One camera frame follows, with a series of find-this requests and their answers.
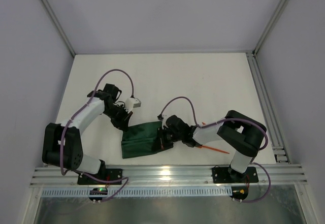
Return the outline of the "dark green cloth napkin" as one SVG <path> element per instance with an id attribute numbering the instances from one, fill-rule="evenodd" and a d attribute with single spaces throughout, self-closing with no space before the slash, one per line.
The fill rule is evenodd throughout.
<path id="1" fill-rule="evenodd" d="M 122 135 L 122 158 L 135 158 L 161 152 L 163 148 L 157 137 L 157 131 L 161 126 L 160 121 L 130 126 Z"/>

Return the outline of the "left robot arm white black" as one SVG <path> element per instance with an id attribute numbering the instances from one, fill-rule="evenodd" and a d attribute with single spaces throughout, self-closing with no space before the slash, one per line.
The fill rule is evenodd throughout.
<path id="1" fill-rule="evenodd" d="M 90 92 L 89 100 L 70 119 L 61 123 L 49 123 L 45 128 L 42 161 L 61 168 L 62 173 L 74 171 L 91 175 L 102 175 L 105 162 L 85 155 L 81 136 L 87 127 L 100 115 L 110 118 L 112 125 L 126 132 L 133 109 L 141 102 L 133 95 L 121 104 L 121 90 L 106 84 L 103 90 Z"/>

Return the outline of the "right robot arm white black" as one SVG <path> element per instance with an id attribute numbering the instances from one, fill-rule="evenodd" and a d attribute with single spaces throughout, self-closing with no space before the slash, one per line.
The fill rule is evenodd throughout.
<path id="1" fill-rule="evenodd" d="M 199 148 L 213 141 L 224 140 L 236 150 L 227 170 L 230 179 L 235 182 L 246 178 L 249 164 L 269 142 L 263 124 L 235 110 L 230 110 L 225 118 L 205 125 L 188 125 L 172 115 L 156 132 L 152 149 L 158 152 L 172 148 L 178 141 L 188 147 Z"/>

